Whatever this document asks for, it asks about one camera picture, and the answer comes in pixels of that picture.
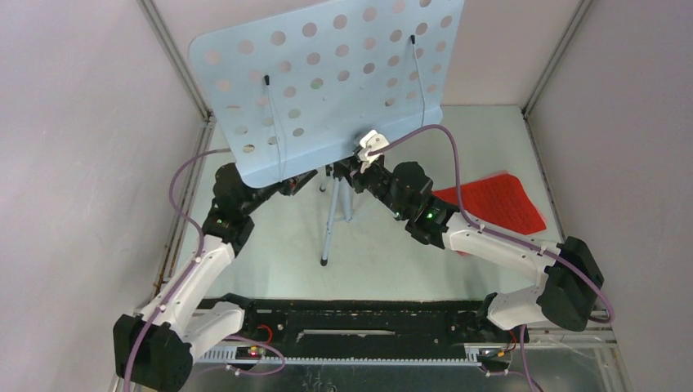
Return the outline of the light blue music stand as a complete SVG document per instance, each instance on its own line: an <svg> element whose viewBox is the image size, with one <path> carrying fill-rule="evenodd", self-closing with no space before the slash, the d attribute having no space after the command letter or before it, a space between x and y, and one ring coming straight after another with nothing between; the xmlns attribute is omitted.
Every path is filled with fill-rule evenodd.
<svg viewBox="0 0 693 392"><path fill-rule="evenodd" d="M443 118L460 1L329 1L203 33L199 87L243 182L261 188Z"/></svg>

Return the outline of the red sheet music page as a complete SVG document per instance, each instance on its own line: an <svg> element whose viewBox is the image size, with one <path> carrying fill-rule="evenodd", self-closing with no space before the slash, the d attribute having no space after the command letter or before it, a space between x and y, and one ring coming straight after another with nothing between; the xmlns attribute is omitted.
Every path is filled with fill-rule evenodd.
<svg viewBox="0 0 693 392"><path fill-rule="evenodd" d="M500 171L459 187L466 212L516 237L538 234L547 221L516 176Z"/></svg>

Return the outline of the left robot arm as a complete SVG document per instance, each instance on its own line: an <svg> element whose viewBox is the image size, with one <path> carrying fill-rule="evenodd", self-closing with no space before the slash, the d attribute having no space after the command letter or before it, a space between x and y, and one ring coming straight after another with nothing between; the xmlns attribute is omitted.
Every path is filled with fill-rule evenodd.
<svg viewBox="0 0 693 392"><path fill-rule="evenodd" d="M221 301L201 316L195 311L248 241L254 228L252 213L275 194L293 196L317 173L311 170L251 188L233 163L216 171L212 204L196 227L198 247L186 267L137 314L124 314L114 325L118 377L158 391L178 391L213 346L230 335L243 341L255 336L258 318L244 305Z"/></svg>

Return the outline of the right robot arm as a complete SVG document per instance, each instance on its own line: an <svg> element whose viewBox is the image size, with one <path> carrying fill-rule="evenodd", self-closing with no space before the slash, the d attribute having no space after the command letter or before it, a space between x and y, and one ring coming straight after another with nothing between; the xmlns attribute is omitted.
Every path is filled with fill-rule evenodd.
<svg viewBox="0 0 693 392"><path fill-rule="evenodd" d="M355 192L371 193L398 221L405 221L406 231L418 242L480 257L530 281L529 287L485 298L475 320L480 338L496 341L507 330L545 321L581 332L593 320L604 279L583 240L513 237L435 196L432 179L418 163L400 163L393 171L383 164L380 158L363 169L356 158L347 158L334 163L333 172Z"/></svg>

